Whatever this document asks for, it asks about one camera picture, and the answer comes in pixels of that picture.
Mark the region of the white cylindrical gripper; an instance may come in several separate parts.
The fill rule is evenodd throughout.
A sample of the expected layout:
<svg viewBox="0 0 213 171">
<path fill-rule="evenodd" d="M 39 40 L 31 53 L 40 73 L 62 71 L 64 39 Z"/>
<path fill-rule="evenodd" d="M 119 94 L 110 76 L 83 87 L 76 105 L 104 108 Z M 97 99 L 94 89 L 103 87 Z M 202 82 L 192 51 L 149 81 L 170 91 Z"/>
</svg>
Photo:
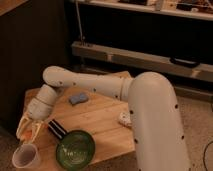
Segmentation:
<svg viewBox="0 0 213 171">
<path fill-rule="evenodd" d="M 58 99 L 57 92 L 47 84 L 43 84 L 37 95 L 27 106 L 27 112 L 33 120 L 45 120 L 52 112 L 54 104 Z M 23 115 L 16 130 L 16 136 L 21 137 L 30 123 L 27 115 Z M 32 124 L 32 139 L 35 140 L 44 125 L 43 121 L 35 121 Z"/>
</svg>

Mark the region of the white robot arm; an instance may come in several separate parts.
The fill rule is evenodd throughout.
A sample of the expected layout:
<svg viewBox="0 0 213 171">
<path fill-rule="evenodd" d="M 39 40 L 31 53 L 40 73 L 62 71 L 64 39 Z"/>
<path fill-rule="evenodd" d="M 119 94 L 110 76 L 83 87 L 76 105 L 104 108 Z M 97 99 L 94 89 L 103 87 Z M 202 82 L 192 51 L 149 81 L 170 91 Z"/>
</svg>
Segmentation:
<svg viewBox="0 0 213 171">
<path fill-rule="evenodd" d="M 173 86 L 163 75 L 144 72 L 134 78 L 82 74 L 50 66 L 44 84 L 21 117 L 16 136 L 32 128 L 34 140 L 65 87 L 81 87 L 128 103 L 138 168 L 141 171 L 189 171 L 190 160 Z"/>
</svg>

